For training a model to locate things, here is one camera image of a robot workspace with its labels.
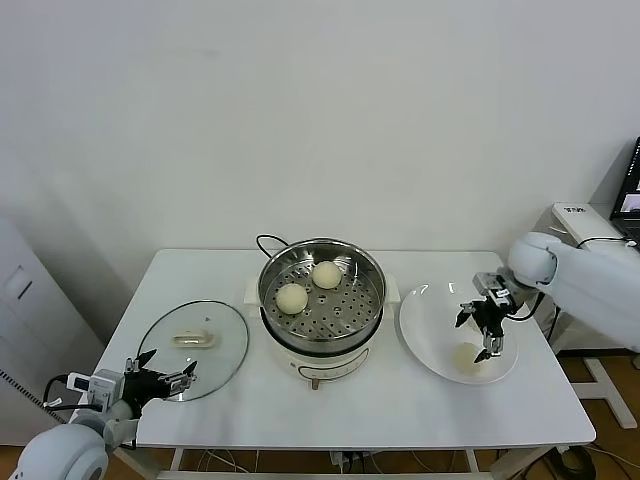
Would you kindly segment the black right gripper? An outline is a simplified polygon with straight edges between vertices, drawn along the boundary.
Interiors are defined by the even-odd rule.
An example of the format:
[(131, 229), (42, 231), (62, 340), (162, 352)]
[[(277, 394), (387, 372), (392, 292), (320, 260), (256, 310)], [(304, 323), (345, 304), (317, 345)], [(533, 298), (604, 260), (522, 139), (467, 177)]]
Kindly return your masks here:
[(518, 309), (512, 295), (498, 297), (498, 303), (492, 298), (474, 300), (460, 305), (456, 316), (455, 327), (464, 325), (471, 317), (483, 333), (483, 349), (474, 359), (475, 363), (499, 357), (503, 350), (504, 330), (502, 321), (508, 315), (513, 315)]

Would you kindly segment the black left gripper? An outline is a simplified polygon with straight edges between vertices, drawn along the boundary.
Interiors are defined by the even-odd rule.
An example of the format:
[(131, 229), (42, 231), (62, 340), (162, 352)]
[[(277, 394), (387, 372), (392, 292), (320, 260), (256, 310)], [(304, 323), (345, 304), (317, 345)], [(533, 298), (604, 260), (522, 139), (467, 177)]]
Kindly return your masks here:
[(155, 354), (156, 350), (152, 349), (126, 360), (122, 399), (130, 406), (145, 406), (153, 399), (164, 399), (165, 388), (168, 395), (184, 393), (194, 381), (196, 362), (171, 374), (143, 369)]

